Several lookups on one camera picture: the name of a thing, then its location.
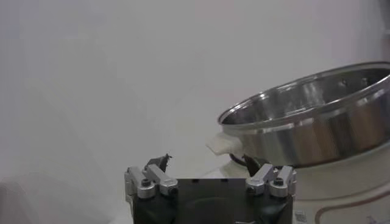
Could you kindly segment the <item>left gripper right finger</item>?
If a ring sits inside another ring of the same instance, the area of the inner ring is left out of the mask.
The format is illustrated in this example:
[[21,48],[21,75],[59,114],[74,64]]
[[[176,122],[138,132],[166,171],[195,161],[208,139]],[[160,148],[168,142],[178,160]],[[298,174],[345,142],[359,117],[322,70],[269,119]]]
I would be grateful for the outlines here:
[[260,159],[243,156],[250,177],[246,178],[246,187],[254,195],[268,191],[272,197],[294,197],[296,194],[297,171],[291,166],[274,166]]

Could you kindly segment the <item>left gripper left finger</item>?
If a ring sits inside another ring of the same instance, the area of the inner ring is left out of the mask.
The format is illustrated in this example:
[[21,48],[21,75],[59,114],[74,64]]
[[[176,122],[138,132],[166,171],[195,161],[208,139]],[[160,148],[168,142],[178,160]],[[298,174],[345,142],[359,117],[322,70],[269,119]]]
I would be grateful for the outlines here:
[[128,167],[124,172],[126,199],[136,196],[148,200],[157,194],[168,198],[176,197],[179,181],[165,173],[170,159],[171,156],[166,154],[150,159],[142,169],[137,166]]

